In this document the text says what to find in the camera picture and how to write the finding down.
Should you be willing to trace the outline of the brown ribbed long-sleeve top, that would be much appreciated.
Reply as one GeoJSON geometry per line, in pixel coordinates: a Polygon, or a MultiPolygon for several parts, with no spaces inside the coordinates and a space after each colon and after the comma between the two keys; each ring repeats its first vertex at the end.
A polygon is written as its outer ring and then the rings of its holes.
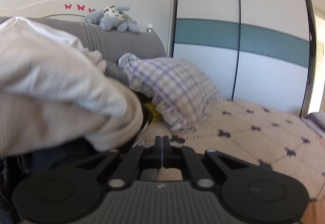
{"type": "Polygon", "coordinates": [[[157,181],[182,181],[182,173],[176,168],[161,168],[157,174],[157,181]]]}

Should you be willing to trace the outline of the pile of dark clothes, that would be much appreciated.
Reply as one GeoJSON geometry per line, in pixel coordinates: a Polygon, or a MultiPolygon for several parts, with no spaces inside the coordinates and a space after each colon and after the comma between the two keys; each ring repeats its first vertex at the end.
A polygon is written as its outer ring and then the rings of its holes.
{"type": "Polygon", "coordinates": [[[127,103],[122,116],[91,112],[73,101],[1,93],[1,223],[20,223],[12,193],[29,176],[131,148],[148,119],[135,92],[118,89],[127,103]]]}

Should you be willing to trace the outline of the yellow knitted item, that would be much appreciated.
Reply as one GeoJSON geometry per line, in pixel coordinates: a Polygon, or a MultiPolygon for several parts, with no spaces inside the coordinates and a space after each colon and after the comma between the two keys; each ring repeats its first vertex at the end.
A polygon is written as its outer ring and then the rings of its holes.
{"type": "Polygon", "coordinates": [[[153,122],[163,122],[163,116],[157,111],[156,106],[151,102],[146,102],[144,106],[150,111],[153,117],[153,122]]]}

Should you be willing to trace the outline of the purple plaid pillow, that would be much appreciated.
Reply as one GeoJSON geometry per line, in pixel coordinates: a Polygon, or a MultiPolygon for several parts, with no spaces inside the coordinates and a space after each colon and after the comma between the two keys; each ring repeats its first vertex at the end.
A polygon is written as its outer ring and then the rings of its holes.
{"type": "Polygon", "coordinates": [[[194,131],[221,100],[215,83],[191,61],[124,54],[118,65],[130,88],[152,99],[172,131],[194,131]]]}

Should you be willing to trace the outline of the beige bear pattern bed blanket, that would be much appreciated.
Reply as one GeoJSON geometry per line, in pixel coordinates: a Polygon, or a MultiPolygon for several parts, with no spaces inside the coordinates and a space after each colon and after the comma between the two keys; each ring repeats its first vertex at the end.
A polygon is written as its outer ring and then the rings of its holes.
{"type": "Polygon", "coordinates": [[[195,131],[173,132],[155,117],[137,145],[152,145],[156,136],[186,145],[198,153],[222,153],[287,174],[299,180],[313,199],[324,197],[324,138],[296,115],[245,101],[213,105],[195,131]]]}

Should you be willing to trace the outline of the cream white garment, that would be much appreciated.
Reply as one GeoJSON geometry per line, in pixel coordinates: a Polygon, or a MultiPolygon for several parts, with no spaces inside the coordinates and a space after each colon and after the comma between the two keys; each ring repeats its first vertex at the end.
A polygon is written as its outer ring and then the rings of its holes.
{"type": "Polygon", "coordinates": [[[1,24],[1,155],[85,137],[118,148],[141,130],[135,93],[105,75],[100,52],[64,31],[23,17],[1,24]]]}

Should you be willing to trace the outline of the grey upholstered headboard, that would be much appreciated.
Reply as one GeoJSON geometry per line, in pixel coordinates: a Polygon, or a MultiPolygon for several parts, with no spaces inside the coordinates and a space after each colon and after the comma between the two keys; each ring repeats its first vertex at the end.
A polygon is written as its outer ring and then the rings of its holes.
{"type": "Polygon", "coordinates": [[[108,111],[110,97],[128,77],[124,54],[166,55],[156,33],[104,31],[99,26],[51,18],[1,18],[1,91],[54,100],[93,102],[108,111]]]}

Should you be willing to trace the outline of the blue plush toy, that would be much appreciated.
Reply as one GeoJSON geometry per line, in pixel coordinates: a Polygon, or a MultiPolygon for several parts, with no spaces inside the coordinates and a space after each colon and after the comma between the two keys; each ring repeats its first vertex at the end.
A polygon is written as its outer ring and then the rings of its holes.
{"type": "Polygon", "coordinates": [[[137,34],[140,27],[131,16],[126,14],[129,6],[109,5],[103,10],[92,11],[85,17],[85,22],[97,25],[104,31],[116,30],[118,32],[129,31],[137,34]]]}

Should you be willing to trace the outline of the white and teal wardrobe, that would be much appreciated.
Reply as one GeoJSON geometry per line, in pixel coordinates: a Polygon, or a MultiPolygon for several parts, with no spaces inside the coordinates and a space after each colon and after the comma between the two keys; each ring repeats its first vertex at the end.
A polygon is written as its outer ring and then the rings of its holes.
{"type": "Polygon", "coordinates": [[[307,113],[315,61],[311,0],[175,0],[172,55],[223,97],[307,113]]]}

